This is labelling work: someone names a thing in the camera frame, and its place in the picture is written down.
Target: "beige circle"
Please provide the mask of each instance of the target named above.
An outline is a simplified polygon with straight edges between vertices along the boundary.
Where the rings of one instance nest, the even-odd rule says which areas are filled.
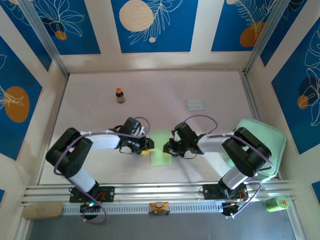
[[[226,0],[226,3],[229,5],[235,4],[236,2],[238,2],[238,0]]]
[[[18,0],[8,0],[9,2],[18,5]]]
[[[120,22],[131,32],[146,30],[154,22],[151,8],[141,0],[127,1],[119,12]]]

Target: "green sponge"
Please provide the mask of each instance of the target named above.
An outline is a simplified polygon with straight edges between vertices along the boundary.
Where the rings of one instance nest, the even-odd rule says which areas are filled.
[[[168,129],[153,129],[150,138],[154,141],[154,151],[151,152],[151,166],[171,165],[171,156],[163,153],[164,145],[169,141],[171,133]]]

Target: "mint green cushion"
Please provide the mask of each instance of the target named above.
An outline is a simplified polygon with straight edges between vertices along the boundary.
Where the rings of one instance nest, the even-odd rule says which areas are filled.
[[[272,156],[270,161],[273,164],[273,168],[259,172],[254,178],[265,182],[275,177],[279,171],[281,159],[287,142],[287,138],[284,133],[272,126],[250,118],[242,119],[236,129],[241,127],[248,129],[271,151]],[[234,166],[234,163],[227,154],[224,155],[223,159],[230,167]],[[269,164],[265,163],[262,168],[267,168],[268,166]]]

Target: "orange circle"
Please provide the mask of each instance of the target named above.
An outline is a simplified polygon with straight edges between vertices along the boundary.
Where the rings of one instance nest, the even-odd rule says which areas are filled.
[[[16,123],[23,123],[27,119],[30,110],[28,93],[19,86],[10,87],[5,93],[8,94],[8,96],[4,96],[8,101],[4,105],[7,116]]]
[[[64,31],[56,31],[54,35],[61,41],[67,40],[67,34]]]
[[[306,109],[308,107],[308,98],[305,95],[301,95],[298,98],[298,107],[302,110]]]
[[[240,36],[240,44],[243,47],[253,47],[256,45],[258,37],[260,36],[262,29],[265,27],[265,22],[260,21],[254,25],[248,26]]]

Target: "white wall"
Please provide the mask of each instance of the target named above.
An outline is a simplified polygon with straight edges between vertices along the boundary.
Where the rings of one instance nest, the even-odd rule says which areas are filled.
[[[52,129],[65,79],[55,64],[47,72],[19,31],[0,7],[0,35],[42,85],[22,148],[16,161],[0,154],[0,189],[6,195],[0,208],[0,239],[9,239],[17,228],[20,204],[26,186],[34,183]]]
[[[146,69],[243,69],[251,51],[211,52],[224,1],[198,0],[191,52],[122,54],[111,1],[85,0],[101,54],[64,55],[62,59],[71,73]]]
[[[320,205],[311,186],[320,180],[320,145],[298,154],[271,81],[319,17],[320,1],[308,0],[267,66],[264,68],[259,59],[248,76],[263,121],[287,137],[280,172],[294,183],[297,207],[310,240],[320,236]]]

